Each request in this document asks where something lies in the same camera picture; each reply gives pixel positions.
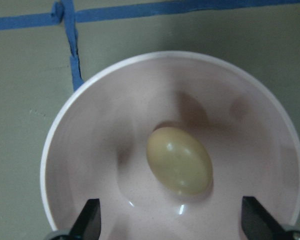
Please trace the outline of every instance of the white bowl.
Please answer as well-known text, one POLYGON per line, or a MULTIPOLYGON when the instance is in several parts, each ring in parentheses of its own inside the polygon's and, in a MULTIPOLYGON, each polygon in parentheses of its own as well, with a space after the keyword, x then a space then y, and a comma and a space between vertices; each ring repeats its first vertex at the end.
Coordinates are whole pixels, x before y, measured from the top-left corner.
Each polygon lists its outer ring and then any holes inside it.
POLYGON ((245 239, 242 196, 295 224, 300 142, 280 103, 243 70, 198 53, 148 53, 96 74, 65 103, 40 182, 53 230, 70 228, 86 200, 100 198, 101 240, 245 239), (177 196, 152 174, 146 143, 162 126, 205 145, 213 185, 204 195, 177 196))

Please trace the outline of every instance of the bowl rim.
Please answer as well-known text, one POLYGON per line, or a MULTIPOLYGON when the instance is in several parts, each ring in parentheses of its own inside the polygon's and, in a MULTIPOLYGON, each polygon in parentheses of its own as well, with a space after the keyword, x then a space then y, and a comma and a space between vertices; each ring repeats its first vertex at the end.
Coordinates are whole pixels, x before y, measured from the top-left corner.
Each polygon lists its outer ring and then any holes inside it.
POLYGON ((65 104, 62 106, 61 110, 56 115, 49 131, 47 134, 47 137, 45 139, 45 143, 42 150, 41 155, 41 163, 40 163, 40 192, 41 192, 41 200, 43 203, 44 211, 46 214, 46 217, 48 219, 48 222, 52 228, 53 231, 57 230, 56 223, 53 219, 51 209, 49 206, 48 196, 47 196, 47 190, 46 190, 46 164, 47 164, 47 158, 50 150, 51 142, 54 138, 56 129, 61 122, 63 116, 68 111, 68 109, 71 107, 71 105, 77 100, 81 94, 83 94, 91 85, 93 85, 98 80, 102 79, 106 75, 124 68, 126 66, 152 60, 152 59, 160 59, 160 58, 186 58, 186 59, 193 59, 203 62, 208 62, 214 65, 217 65, 219 67, 222 67, 224 69, 227 69, 233 73, 235 73, 238 76, 241 76, 243 79, 248 81, 250 84, 252 84, 254 87, 256 87, 260 92, 262 92, 269 101, 274 105, 274 107, 277 109, 279 114, 281 115, 284 123, 286 124, 289 133, 292 137, 294 147, 297 154, 298 159, 298 170, 299 170, 299 189, 298 189, 298 196, 296 199, 296 206, 294 208, 293 215, 291 216, 290 223, 291 225, 296 224, 296 221, 298 219, 298 216, 300 214, 300 140, 297 134, 297 131, 288 116, 288 113, 284 109, 284 107, 281 105, 279 100, 273 95, 273 93, 270 92, 269 89, 267 89, 260 81, 258 81, 255 77, 247 73, 246 71, 242 70, 241 68, 226 62, 222 59, 216 58, 214 56, 206 55, 203 53, 197 53, 197 52, 190 52, 190 51, 156 51, 156 52, 150 52, 150 53, 144 53, 141 55, 133 56, 124 60, 121 60, 113 65, 108 66, 107 68, 101 70, 94 76, 92 76, 90 79, 88 79, 83 85, 81 85, 71 96, 70 98, 65 102, 65 104))

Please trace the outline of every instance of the egg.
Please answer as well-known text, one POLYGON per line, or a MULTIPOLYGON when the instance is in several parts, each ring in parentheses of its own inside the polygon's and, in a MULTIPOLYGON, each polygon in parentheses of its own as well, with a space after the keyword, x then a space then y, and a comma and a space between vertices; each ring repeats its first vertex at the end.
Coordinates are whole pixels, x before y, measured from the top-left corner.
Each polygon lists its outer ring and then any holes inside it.
POLYGON ((213 166, 205 147, 179 128, 156 129, 148 139, 146 158, 155 177, 178 194, 200 194, 212 182, 213 166))

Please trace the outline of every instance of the blue tape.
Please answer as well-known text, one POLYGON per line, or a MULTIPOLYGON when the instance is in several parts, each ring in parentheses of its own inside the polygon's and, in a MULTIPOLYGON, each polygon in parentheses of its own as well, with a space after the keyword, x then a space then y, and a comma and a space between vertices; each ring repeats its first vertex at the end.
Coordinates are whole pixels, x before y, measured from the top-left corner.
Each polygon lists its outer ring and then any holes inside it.
POLYGON ((84 81, 81 78, 80 60, 78 55, 78 31, 76 29, 76 16, 73 0, 61 0, 64 6, 64 27, 70 45, 70 66, 72 73, 73 90, 76 91, 84 81))
POLYGON ((175 0, 156 3, 102 7, 75 13, 78 23, 182 14, 199 10, 225 10, 267 5, 296 4, 300 0, 175 0))
POLYGON ((63 5, 55 2, 50 13, 0 17, 0 30, 58 25, 62 20, 63 12, 63 5))

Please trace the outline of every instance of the horizontal blue tape strip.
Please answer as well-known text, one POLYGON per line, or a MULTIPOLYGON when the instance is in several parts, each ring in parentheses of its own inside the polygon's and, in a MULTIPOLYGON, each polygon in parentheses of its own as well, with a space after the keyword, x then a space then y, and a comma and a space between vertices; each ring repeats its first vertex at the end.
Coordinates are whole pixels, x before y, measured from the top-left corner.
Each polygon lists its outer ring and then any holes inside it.
POLYGON ((63 5, 55 2, 49 13, 0 17, 0 30, 58 25, 62 20, 63 12, 63 5))
POLYGON ((78 23, 182 14, 199 10, 226 10, 268 5, 296 4, 300 0, 175 0, 156 3, 102 7, 75 13, 78 23))

